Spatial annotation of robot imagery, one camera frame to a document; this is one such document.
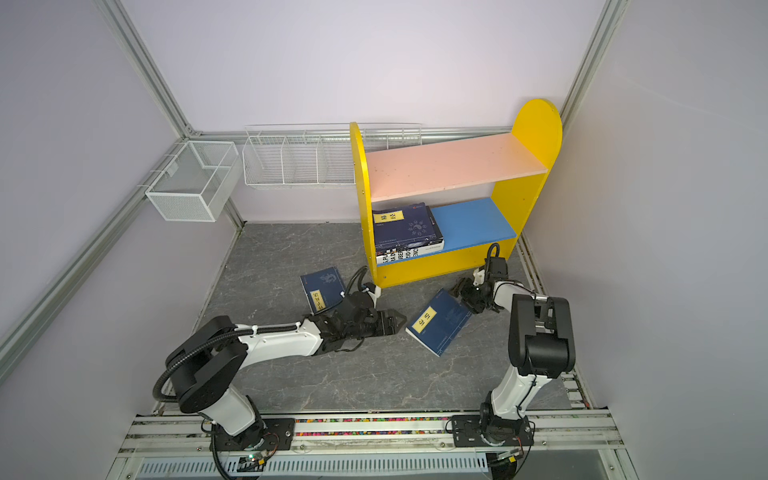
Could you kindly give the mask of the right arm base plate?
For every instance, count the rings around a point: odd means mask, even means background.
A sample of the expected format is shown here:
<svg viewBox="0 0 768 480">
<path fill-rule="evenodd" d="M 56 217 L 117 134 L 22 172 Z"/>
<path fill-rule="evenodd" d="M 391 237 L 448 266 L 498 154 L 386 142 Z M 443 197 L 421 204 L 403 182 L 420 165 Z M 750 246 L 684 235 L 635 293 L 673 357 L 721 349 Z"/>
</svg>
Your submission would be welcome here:
<svg viewBox="0 0 768 480">
<path fill-rule="evenodd" d="M 445 426 L 456 447 L 528 447 L 534 444 L 534 427 L 527 417 L 508 420 L 495 415 L 454 415 Z"/>
</svg>

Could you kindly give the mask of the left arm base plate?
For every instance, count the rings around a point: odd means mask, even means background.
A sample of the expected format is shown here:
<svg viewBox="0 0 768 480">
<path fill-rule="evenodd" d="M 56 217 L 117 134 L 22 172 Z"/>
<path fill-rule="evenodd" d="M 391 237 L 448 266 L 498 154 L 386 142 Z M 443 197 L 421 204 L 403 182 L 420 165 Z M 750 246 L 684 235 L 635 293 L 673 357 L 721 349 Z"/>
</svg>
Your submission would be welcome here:
<svg viewBox="0 0 768 480">
<path fill-rule="evenodd" d="M 218 451 L 282 451 L 291 448 L 295 426 L 291 417 L 266 418 L 235 436 L 218 425 L 212 427 L 211 433 Z"/>
</svg>

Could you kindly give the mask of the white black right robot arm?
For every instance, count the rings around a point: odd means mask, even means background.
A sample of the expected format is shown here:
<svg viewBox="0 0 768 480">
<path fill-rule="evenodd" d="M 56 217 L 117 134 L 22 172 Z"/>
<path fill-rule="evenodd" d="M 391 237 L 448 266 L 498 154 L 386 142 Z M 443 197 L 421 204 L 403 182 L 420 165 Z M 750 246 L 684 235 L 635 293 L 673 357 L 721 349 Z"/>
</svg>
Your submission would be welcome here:
<svg viewBox="0 0 768 480">
<path fill-rule="evenodd" d="M 484 263 L 451 294 L 474 314 L 509 314 L 509 366 L 480 409 L 483 434 L 509 435 L 529 425 L 526 413 L 539 391 L 573 370 L 576 349 L 569 302 L 539 295 L 509 277 L 507 260 L 493 243 Z"/>
</svg>

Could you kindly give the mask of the white booklet black text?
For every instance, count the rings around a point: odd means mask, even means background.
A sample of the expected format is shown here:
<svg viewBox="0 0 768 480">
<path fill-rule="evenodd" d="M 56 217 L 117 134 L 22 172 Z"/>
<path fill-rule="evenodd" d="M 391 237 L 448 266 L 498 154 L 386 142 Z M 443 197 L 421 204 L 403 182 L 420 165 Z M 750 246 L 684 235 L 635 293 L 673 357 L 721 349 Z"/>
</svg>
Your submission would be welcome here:
<svg viewBox="0 0 768 480">
<path fill-rule="evenodd" d="M 433 248 L 432 246 L 429 246 L 429 247 L 425 246 L 425 247 L 406 249 L 406 250 L 396 250 L 396 251 L 384 253 L 382 255 L 377 255 L 376 264 L 377 265 L 390 264 L 398 261 L 405 261 L 405 260 L 410 260 L 417 257 L 441 253 L 442 251 L 443 249 L 441 245 L 438 245 L 437 249 Z"/>
</svg>

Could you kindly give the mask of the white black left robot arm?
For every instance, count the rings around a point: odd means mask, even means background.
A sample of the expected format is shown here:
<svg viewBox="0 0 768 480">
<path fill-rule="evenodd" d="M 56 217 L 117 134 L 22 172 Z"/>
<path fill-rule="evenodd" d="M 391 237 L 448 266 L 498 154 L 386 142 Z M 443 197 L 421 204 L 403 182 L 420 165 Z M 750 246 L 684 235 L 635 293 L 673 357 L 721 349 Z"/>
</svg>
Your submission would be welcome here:
<svg viewBox="0 0 768 480">
<path fill-rule="evenodd" d="M 255 403 L 233 385 L 239 371 L 285 357 L 347 352 L 348 341 L 392 336 L 406 323 L 400 312 L 378 309 L 381 289 L 365 281 L 366 272 L 359 268 L 349 282 L 335 269 L 303 276 L 310 312 L 298 321 L 259 326 L 212 318 L 168 355 L 153 398 L 210 420 L 232 438 L 259 436 Z"/>
</svg>

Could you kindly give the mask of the blue book front stack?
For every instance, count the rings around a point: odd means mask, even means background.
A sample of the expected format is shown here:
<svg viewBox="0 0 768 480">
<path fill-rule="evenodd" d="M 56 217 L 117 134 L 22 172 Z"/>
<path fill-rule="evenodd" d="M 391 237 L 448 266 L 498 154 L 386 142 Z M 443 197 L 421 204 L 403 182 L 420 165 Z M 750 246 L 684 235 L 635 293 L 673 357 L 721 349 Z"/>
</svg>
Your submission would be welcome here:
<svg viewBox="0 0 768 480">
<path fill-rule="evenodd" d="M 376 256 L 382 255 L 384 253 L 391 252 L 391 251 L 413 249 L 413 248 L 419 248 L 419 247 L 425 247 L 425 246 L 427 247 L 432 246 L 433 248 L 437 249 L 438 245 L 441 245 L 442 249 L 444 249 L 445 240 L 440 238 L 440 239 L 426 241 L 426 242 L 420 241 L 420 242 L 413 242 L 411 244 L 392 246 L 389 248 L 381 248 L 376 251 Z"/>
</svg>

